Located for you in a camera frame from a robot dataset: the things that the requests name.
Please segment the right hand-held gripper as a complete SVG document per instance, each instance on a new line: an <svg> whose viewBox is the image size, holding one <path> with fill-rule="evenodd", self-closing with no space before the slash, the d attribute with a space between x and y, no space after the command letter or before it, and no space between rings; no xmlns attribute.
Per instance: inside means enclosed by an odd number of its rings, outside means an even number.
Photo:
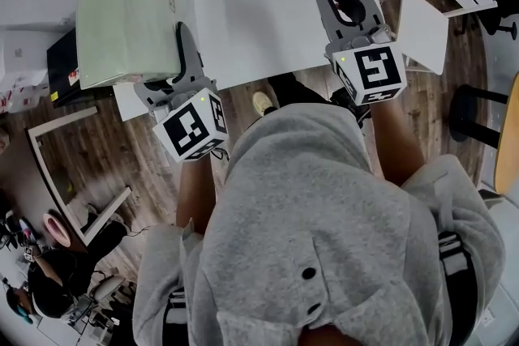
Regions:
<svg viewBox="0 0 519 346"><path fill-rule="evenodd" d="M316 0L329 43L325 56L358 106L398 97L407 87L403 54L383 23L375 0ZM371 29L348 41L338 40L338 21Z"/></svg>

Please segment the person's beige shoe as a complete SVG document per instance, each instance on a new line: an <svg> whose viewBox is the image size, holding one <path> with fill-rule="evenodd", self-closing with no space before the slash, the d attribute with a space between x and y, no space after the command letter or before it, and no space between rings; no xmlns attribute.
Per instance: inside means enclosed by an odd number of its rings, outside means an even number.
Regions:
<svg viewBox="0 0 519 346"><path fill-rule="evenodd" d="M265 115L277 110L277 107L273 104L270 97L264 92L255 92L252 96L252 103L255 111L261 117L264 117Z"/></svg>

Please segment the pale green translucent package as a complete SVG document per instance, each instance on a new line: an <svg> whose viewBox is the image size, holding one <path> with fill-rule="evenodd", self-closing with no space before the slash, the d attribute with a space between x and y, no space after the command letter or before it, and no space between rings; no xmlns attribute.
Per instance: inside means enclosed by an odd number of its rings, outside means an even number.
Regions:
<svg viewBox="0 0 519 346"><path fill-rule="evenodd" d="M179 23L197 32L194 0L79 0L76 45L80 87L179 75Z"/></svg>

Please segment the person's right forearm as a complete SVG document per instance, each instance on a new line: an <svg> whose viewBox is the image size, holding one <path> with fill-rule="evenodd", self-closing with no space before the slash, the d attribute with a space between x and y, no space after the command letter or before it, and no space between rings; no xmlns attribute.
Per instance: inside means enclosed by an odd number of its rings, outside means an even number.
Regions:
<svg viewBox="0 0 519 346"><path fill-rule="evenodd" d="M370 105L375 146L384 178L402 186L426 160L397 100Z"/></svg>

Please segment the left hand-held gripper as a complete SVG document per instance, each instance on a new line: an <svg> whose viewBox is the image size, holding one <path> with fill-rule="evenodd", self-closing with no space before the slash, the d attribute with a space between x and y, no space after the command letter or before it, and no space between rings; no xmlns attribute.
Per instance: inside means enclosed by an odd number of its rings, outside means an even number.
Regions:
<svg viewBox="0 0 519 346"><path fill-rule="evenodd" d="M176 41L180 73L134 85L136 95L156 116L155 136L175 162L194 161L228 139L223 105L215 84L204 76L204 64L189 27L179 22Z"/></svg>

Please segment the wooden stool black legs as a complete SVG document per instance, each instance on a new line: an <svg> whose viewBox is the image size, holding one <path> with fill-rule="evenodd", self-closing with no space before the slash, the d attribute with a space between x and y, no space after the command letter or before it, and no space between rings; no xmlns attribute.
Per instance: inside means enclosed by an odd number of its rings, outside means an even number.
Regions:
<svg viewBox="0 0 519 346"><path fill-rule="evenodd" d="M476 122L478 99L506 106L501 130ZM496 150L494 188L498 194L507 194L519 180L519 73L508 95L468 84L458 87L449 108L448 128L458 143L475 139Z"/></svg>

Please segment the dark brown white-framed side table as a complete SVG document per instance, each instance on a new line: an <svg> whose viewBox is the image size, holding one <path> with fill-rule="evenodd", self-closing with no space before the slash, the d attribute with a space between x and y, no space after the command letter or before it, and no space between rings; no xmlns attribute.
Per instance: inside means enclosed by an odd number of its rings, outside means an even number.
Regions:
<svg viewBox="0 0 519 346"><path fill-rule="evenodd" d="M70 238L68 250L85 252L93 238L101 231L108 219L131 195L131 188L120 190L113 200L102 210L94 223L86 231L74 217L72 210L64 203L53 178L45 165L38 139L60 127L91 117L97 107L54 119L39 126L25 129L15 136L0 155L0 190L3 190L13 204L17 218L25 219L41 236L46 244L55 246L58 241L45 227L44 216L56 215L57 222L64 226Z"/></svg>

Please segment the person's black trouser leg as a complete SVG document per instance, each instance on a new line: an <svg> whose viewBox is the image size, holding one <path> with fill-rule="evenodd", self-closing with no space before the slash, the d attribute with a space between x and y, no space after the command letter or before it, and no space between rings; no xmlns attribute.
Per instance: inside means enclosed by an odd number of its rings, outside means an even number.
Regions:
<svg viewBox="0 0 519 346"><path fill-rule="evenodd" d="M299 82L293 73L269 77L268 83L281 108L301 103L332 105L331 101L325 100L320 94Z"/></svg>

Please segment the person's grey hoodie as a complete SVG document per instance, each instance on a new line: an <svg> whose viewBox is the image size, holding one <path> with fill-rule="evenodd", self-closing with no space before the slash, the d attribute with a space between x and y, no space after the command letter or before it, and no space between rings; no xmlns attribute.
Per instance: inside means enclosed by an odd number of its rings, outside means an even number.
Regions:
<svg viewBox="0 0 519 346"><path fill-rule="evenodd" d="M460 161L402 186L371 171L346 109L292 104L240 138L204 235L148 234L138 346L463 344L505 248Z"/></svg>

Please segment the white water dispenser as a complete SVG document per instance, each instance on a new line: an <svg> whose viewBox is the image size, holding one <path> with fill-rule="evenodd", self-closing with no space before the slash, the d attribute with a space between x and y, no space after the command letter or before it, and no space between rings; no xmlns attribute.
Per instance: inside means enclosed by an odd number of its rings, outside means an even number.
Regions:
<svg viewBox="0 0 519 346"><path fill-rule="evenodd" d="M44 70L46 51L53 43L47 32L0 30L0 79Z"/></svg>

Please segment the black box yellow sticker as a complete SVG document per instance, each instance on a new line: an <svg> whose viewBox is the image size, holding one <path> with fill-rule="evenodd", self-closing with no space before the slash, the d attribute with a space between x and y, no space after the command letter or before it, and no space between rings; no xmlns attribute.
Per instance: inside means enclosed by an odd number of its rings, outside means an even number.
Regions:
<svg viewBox="0 0 519 346"><path fill-rule="evenodd" d="M72 29L47 50L50 99L54 108L76 105L114 96L111 87L82 89L76 48L76 30Z"/></svg>

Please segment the person's left forearm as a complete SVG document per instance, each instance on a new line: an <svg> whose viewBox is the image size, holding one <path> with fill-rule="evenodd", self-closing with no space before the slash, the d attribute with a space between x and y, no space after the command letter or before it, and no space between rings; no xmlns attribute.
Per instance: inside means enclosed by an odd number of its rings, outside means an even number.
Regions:
<svg viewBox="0 0 519 346"><path fill-rule="evenodd" d="M210 156L182 164L176 225L185 228L190 222L204 235L216 205L216 191Z"/></svg>

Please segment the white chair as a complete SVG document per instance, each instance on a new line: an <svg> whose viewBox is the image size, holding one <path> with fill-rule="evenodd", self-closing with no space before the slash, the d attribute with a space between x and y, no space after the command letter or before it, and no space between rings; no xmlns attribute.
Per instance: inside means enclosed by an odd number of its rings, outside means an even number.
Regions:
<svg viewBox="0 0 519 346"><path fill-rule="evenodd" d="M498 6L496 0L455 1L456 10L442 13L426 0L401 0L396 40L407 71L442 75L449 20Z"/></svg>

